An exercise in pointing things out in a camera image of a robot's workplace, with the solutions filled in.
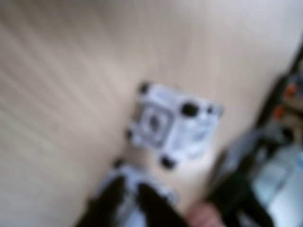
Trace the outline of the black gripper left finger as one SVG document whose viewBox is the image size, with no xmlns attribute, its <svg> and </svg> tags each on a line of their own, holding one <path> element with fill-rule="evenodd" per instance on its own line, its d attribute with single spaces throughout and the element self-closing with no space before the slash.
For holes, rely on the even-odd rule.
<svg viewBox="0 0 303 227">
<path fill-rule="evenodd" d="M 133 199 L 125 196 L 125 177 L 114 179 L 92 202 L 76 227 L 121 227 L 133 212 Z"/>
</svg>

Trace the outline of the speckled black gripper right finger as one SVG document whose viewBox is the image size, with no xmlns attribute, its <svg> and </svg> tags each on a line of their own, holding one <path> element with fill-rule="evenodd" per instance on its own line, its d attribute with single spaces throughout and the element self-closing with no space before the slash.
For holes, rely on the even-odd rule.
<svg viewBox="0 0 303 227">
<path fill-rule="evenodd" d="M 149 185 L 138 185 L 138 203 L 148 227 L 188 227 L 186 221 Z"/>
</svg>

